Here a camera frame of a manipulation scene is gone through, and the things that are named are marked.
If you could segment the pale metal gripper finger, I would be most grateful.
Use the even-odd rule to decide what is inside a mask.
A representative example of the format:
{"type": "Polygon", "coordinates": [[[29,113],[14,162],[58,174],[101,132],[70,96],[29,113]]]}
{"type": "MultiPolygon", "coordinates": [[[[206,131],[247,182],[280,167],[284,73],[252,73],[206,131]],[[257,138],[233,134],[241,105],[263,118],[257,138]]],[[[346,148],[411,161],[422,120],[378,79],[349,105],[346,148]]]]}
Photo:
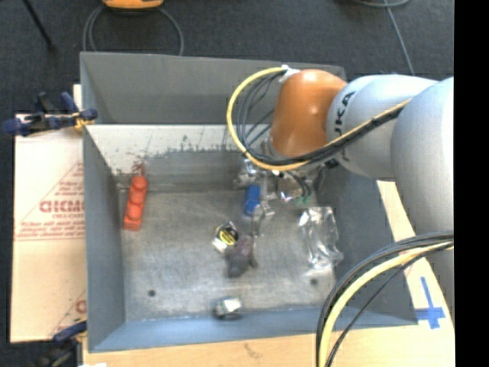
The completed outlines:
{"type": "Polygon", "coordinates": [[[242,159],[238,172],[233,180],[235,189],[243,189],[251,185],[259,185],[261,182],[260,169],[248,158],[242,159]]]}
{"type": "Polygon", "coordinates": [[[251,236],[258,238],[263,235],[261,229],[275,216],[269,203],[259,203],[251,212],[251,236]]]}

